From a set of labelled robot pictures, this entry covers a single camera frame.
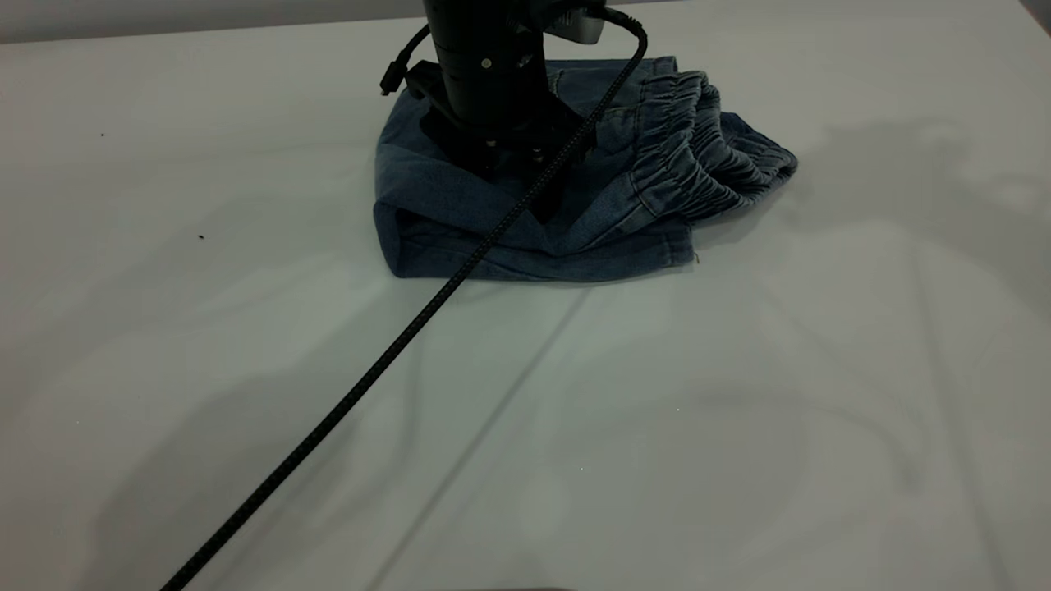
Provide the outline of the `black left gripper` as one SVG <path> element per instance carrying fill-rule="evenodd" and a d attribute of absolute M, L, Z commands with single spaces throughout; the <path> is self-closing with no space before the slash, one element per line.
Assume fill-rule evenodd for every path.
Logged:
<path fill-rule="evenodd" d="M 439 64 L 420 62 L 408 72 L 412 98 L 428 102 L 420 129 L 454 165 L 489 178 L 510 154 L 539 167 L 566 146 L 585 119 L 549 89 L 541 65 L 510 75 L 458 78 Z M 571 164 L 549 175 L 530 202 L 530 213 L 548 224 L 562 209 Z"/>

